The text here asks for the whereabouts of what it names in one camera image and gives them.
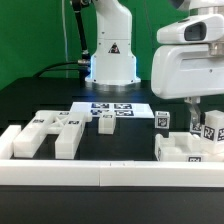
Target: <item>green screen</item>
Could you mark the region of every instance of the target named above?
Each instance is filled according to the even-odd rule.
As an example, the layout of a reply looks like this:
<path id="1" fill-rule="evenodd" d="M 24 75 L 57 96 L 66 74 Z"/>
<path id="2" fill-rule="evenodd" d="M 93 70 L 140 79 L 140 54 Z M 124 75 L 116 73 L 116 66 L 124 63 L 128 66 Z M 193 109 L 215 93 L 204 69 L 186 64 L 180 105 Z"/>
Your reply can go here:
<path id="1" fill-rule="evenodd" d="M 132 51 L 137 57 L 138 76 L 150 80 L 152 59 L 159 47 L 157 30 L 187 16 L 167 0 L 120 0 L 133 15 Z M 81 48 L 74 12 L 65 0 L 69 60 L 80 58 Z M 82 10 L 90 53 L 96 49 L 94 6 Z M 2 1 L 0 8 L 0 89 L 20 77 L 65 61 L 61 0 Z M 65 72 L 44 76 L 66 77 Z M 70 72 L 69 77 L 78 77 Z"/>

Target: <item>table surface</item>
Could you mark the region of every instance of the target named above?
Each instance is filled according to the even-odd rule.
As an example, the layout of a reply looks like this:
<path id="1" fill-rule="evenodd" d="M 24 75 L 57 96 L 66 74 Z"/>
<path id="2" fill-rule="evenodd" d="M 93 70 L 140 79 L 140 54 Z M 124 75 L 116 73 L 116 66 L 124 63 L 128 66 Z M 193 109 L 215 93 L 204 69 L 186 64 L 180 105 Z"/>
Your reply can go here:
<path id="1" fill-rule="evenodd" d="M 0 130 L 23 127 L 38 110 L 70 109 L 73 102 L 148 103 L 171 113 L 170 131 L 187 131 L 190 114 L 183 100 L 161 100 L 143 81 L 139 90 L 105 93 L 79 80 L 21 78 L 0 91 Z M 224 111 L 223 96 L 203 97 L 202 111 Z M 154 120 L 117 119 L 113 136 L 98 135 L 97 118 L 86 126 L 76 159 L 154 160 Z M 48 136 L 35 159 L 53 159 L 55 136 Z M 223 223 L 224 189 L 167 187 L 0 186 L 1 223 Z"/>

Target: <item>white block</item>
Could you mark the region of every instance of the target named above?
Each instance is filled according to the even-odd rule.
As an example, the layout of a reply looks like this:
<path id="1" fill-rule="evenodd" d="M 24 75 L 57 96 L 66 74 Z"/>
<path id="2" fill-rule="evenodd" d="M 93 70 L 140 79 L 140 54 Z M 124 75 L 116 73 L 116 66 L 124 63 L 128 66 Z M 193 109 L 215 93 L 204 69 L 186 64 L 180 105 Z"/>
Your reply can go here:
<path id="1" fill-rule="evenodd" d="M 110 134 L 114 133 L 116 126 L 116 113 L 115 112 L 103 112 L 99 118 L 99 134 Z"/>
<path id="2" fill-rule="evenodd" d="M 13 140 L 21 132 L 20 125 L 10 125 L 0 137 L 0 159 L 10 159 L 13 155 Z"/>
<path id="3" fill-rule="evenodd" d="M 134 186 L 134 161 L 101 162 L 100 186 Z"/>
<path id="4" fill-rule="evenodd" d="M 156 136 L 155 155 L 167 162 L 223 162 L 224 153 L 210 154 L 203 150 L 204 142 L 190 133 L 170 133 L 169 138 Z"/>
<path id="5" fill-rule="evenodd" d="M 84 113 L 72 113 L 55 142 L 56 159 L 74 159 L 85 128 Z"/>
<path id="6" fill-rule="evenodd" d="M 53 123 L 52 111 L 39 111 L 14 140 L 15 157 L 32 158 L 46 137 L 45 128 Z"/>
<path id="7" fill-rule="evenodd" d="M 165 111 L 156 111 L 155 128 L 169 129 L 170 113 Z"/>
<path id="8" fill-rule="evenodd" d="M 99 186 L 97 161 L 2 160 L 0 185 Z"/>
<path id="9" fill-rule="evenodd" d="M 210 111 L 206 113 L 202 128 L 203 149 L 211 154 L 224 153 L 224 113 Z"/>

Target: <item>white rectangular block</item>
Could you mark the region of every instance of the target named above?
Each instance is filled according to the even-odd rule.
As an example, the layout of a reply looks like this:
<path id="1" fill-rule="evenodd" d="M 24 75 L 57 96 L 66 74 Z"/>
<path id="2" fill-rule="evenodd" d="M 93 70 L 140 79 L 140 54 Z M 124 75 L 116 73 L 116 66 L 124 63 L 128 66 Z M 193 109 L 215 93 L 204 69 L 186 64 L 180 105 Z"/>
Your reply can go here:
<path id="1" fill-rule="evenodd" d="M 114 133 L 116 126 L 116 113 L 115 112 L 103 112 L 99 118 L 99 134 L 110 134 Z"/>
<path id="2" fill-rule="evenodd" d="M 56 159 L 74 159 L 85 128 L 86 117 L 72 113 L 55 142 Z"/>
<path id="3" fill-rule="evenodd" d="M 13 140 L 21 132 L 20 125 L 10 125 L 0 137 L 0 159 L 10 159 L 13 155 Z"/>
<path id="4" fill-rule="evenodd" d="M 134 161 L 101 162 L 100 186 L 134 186 Z"/>
<path id="5" fill-rule="evenodd" d="M 14 140 L 15 157 L 32 158 L 46 137 L 45 128 L 52 122 L 51 111 L 39 111 Z"/>

